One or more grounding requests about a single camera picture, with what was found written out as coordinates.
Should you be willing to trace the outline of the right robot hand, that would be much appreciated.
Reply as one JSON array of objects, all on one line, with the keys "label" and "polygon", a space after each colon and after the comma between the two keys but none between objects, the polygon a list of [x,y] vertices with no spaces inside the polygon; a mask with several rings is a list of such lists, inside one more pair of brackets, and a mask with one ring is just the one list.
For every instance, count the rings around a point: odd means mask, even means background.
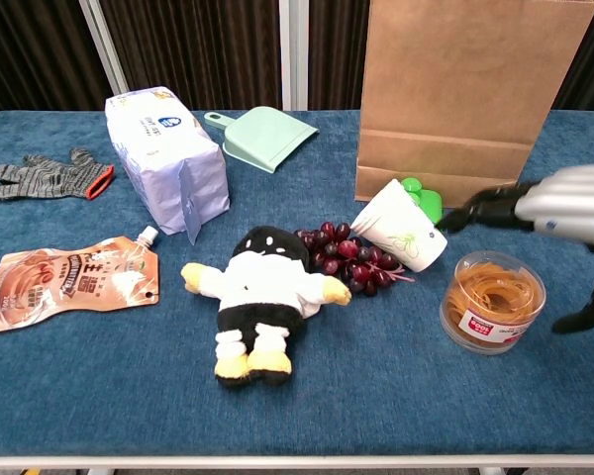
[{"label": "right robot hand", "polygon": [[[437,228],[455,234],[471,225],[568,238],[594,253],[594,165],[570,166],[538,181],[486,188],[442,217]],[[552,326],[557,334],[594,328],[594,289],[582,310]]]}]

